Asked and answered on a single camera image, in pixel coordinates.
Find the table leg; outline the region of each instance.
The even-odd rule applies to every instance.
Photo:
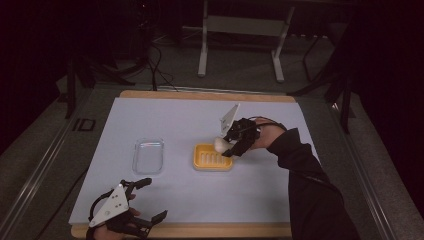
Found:
[[[281,62],[280,62],[280,53],[281,53],[281,49],[283,48],[284,40],[286,40],[286,37],[287,37],[287,32],[289,30],[290,21],[293,16],[294,9],[295,7],[290,8],[287,14],[284,26],[279,36],[278,46],[275,50],[272,50],[271,52],[272,62],[274,64],[275,77],[277,79],[277,82],[279,83],[284,82],[283,70],[281,68]]]
[[[204,77],[206,75],[206,63],[208,60],[208,0],[203,1],[203,27],[202,27],[202,50],[200,52],[199,70],[197,75]]]

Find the clear plastic container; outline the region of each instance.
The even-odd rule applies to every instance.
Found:
[[[155,175],[163,169],[162,139],[142,138],[135,144],[132,169],[137,175]]]

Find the gray floor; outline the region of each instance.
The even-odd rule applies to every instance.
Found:
[[[255,44],[247,46],[246,41],[243,41],[243,44],[236,41],[234,44],[234,39],[231,41],[232,44],[228,44],[226,41],[228,36],[217,34],[212,37],[213,40],[210,41],[209,46],[207,75],[204,78],[198,78],[199,34],[187,33],[187,38],[179,46],[172,44],[166,37],[157,36],[154,42],[161,50],[161,61],[158,68],[166,79],[162,78],[160,74],[156,75],[161,90],[177,88],[179,91],[248,91],[283,95],[285,92],[297,90],[308,84],[301,65],[301,58],[311,41],[298,37],[287,39],[281,57],[286,80],[284,83],[277,83],[269,51],[273,46],[272,39],[260,39],[263,41],[258,44],[257,38],[255,38]],[[308,58],[312,74],[318,72],[325,64],[332,49],[326,39],[322,39],[318,43]],[[151,49],[150,55],[152,61],[157,62],[159,52]],[[119,63],[122,67],[131,64],[128,61]],[[132,87],[133,89],[147,90],[151,88],[151,77],[149,69],[126,76],[129,81],[137,83],[135,87]],[[12,229],[14,231],[11,231],[6,239],[34,239],[53,215],[83,169],[89,165],[90,156],[94,153],[96,139],[100,137],[101,126],[105,123],[111,102],[122,89],[127,89],[127,87],[109,82],[101,76],[98,79],[99,82],[92,91],[78,88],[80,108],[75,114],[76,117],[100,119],[96,123],[100,127],[96,128],[94,132],[87,134],[72,131],[69,124],[72,126],[75,119],[65,120],[66,105],[54,102],[0,157],[0,192],[2,193],[0,215],[2,224],[4,224],[6,218],[3,216],[7,216],[9,210],[13,208],[13,203],[22,186],[25,185],[39,162],[46,159],[49,154],[55,153],[56,147],[61,148],[58,155],[51,156],[50,171],[43,176],[42,186],[34,195],[31,204],[22,208],[22,217],[18,216],[17,224]],[[326,86],[321,87],[299,99],[299,102],[302,104],[307,101],[307,106],[321,108],[322,95],[325,90]],[[314,140],[314,142],[320,144],[320,148],[334,147],[331,144],[347,144],[350,148],[340,148],[335,151],[346,151],[346,154],[353,155],[357,161],[347,162],[346,165],[329,162],[324,168],[335,184],[341,186],[345,197],[357,198],[357,203],[349,201],[352,204],[349,204],[347,208],[363,239],[422,239],[424,236],[423,220],[417,213],[384,145],[356,95],[352,97],[351,108],[352,114],[349,119],[351,134],[349,136],[341,134],[338,139],[329,139],[324,136],[320,141]],[[324,114],[326,111],[328,108],[323,108],[319,112]],[[319,116],[305,114],[305,117],[311,120],[311,128],[320,131],[334,128],[337,125],[334,122],[320,122]],[[66,134],[66,141],[62,141],[59,133]],[[64,147],[66,145],[75,147],[70,149]],[[357,184],[349,185],[350,183],[341,181],[344,179],[344,176],[340,176],[341,173],[352,174],[353,182],[368,181],[370,188],[364,188]],[[58,215],[40,239],[73,239],[67,221],[81,184],[82,181],[77,183]],[[373,198],[364,198],[364,195],[374,196],[378,202],[373,202]],[[382,213],[383,215],[375,216],[373,213]],[[388,226],[381,227],[378,223],[376,224],[376,222],[385,222],[386,219]]]

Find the wooden table edge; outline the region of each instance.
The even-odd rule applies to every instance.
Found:
[[[87,224],[72,226],[75,238],[85,238]],[[290,223],[160,223],[149,238],[281,238],[291,237]]]
[[[191,100],[221,100],[221,101],[252,101],[252,102],[288,102],[295,103],[292,96],[262,95],[247,93],[210,93],[210,92],[157,92],[124,90],[121,98],[158,98],[158,99],[191,99]]]

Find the metal frame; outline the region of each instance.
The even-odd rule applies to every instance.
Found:
[[[251,18],[223,17],[208,14],[208,0],[203,1],[203,26],[202,26],[202,49],[200,52],[199,77],[206,76],[206,65],[208,58],[208,32],[227,32],[238,34],[255,34],[263,36],[276,36],[279,39],[275,50],[271,51],[272,62],[274,65],[275,77],[277,82],[283,82],[283,70],[281,68],[280,55],[287,37],[290,22],[293,17],[295,7],[290,10],[284,21],[264,20]]]

